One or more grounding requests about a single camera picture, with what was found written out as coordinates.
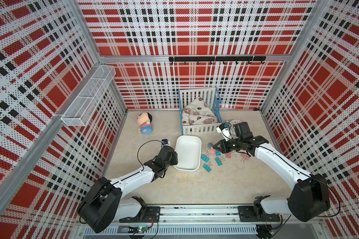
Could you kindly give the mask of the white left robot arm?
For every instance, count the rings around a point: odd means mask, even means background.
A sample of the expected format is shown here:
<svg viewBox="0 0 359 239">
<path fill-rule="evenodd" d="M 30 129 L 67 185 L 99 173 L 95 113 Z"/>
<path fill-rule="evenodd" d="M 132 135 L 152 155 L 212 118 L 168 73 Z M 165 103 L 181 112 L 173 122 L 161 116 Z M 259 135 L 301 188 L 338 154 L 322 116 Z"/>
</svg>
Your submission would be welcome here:
<svg viewBox="0 0 359 239">
<path fill-rule="evenodd" d="M 104 231 L 114 220 L 121 223 L 155 222 L 148 212 L 146 202 L 137 196 L 125 198 L 137 188 L 164 178 L 169 167 L 178 164 L 178 155 L 167 139 L 159 141 L 161 149 L 153 159 L 125 176 L 99 178 L 77 208 L 79 221 L 87 224 L 94 232 Z"/>
</svg>

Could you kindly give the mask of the pink binder clip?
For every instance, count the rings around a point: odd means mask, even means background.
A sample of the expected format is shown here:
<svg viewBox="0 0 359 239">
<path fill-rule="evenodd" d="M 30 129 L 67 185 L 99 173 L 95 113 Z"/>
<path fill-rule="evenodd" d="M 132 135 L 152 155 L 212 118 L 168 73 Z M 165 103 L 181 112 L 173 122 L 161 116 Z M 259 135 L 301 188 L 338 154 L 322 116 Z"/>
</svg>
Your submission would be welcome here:
<svg viewBox="0 0 359 239">
<path fill-rule="evenodd" d="M 216 154 L 216 150 L 215 150 L 213 147 L 210 148 L 210 151 L 209 151 L 209 152 L 210 152 L 211 155 L 215 155 L 215 154 Z"/>
<path fill-rule="evenodd" d="M 241 154 L 241 162 L 244 163 L 245 161 L 248 161 L 250 159 L 250 155 L 249 154 L 246 154 L 246 153 L 242 153 Z"/>
<path fill-rule="evenodd" d="M 237 157 L 237 155 L 233 152 L 229 152 L 229 153 L 225 154 L 225 158 L 231 159 L 231 158 L 236 158 L 236 157 Z"/>
</svg>

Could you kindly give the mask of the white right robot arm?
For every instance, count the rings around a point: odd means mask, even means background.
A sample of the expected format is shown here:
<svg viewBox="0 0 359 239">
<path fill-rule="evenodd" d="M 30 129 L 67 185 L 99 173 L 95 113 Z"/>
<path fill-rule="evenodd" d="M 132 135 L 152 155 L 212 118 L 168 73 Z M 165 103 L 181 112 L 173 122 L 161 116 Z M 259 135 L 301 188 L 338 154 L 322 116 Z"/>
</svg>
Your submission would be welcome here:
<svg viewBox="0 0 359 239">
<path fill-rule="evenodd" d="M 273 214 L 287 214 L 307 222 L 331 208 L 330 188 L 326 179 L 321 174 L 313 175 L 294 164 L 264 137 L 254 136 L 248 123 L 222 123 L 216 130 L 223 139 L 213 145 L 214 149 L 223 154 L 247 152 L 268 165 L 292 190 L 288 198 L 273 198 L 269 195 L 256 197 L 253 211 L 257 219 L 264 220 Z"/>
</svg>

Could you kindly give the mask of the white plastic storage box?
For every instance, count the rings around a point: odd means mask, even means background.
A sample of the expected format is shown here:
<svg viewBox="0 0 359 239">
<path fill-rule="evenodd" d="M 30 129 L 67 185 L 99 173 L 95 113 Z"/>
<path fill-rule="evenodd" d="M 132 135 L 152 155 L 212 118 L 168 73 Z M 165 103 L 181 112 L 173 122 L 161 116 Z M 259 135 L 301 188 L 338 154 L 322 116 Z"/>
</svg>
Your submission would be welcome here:
<svg viewBox="0 0 359 239">
<path fill-rule="evenodd" d="M 195 172 L 200 166 L 201 139 L 197 136 L 182 135 L 177 139 L 175 152 L 178 163 L 175 169 L 185 172 Z"/>
</svg>

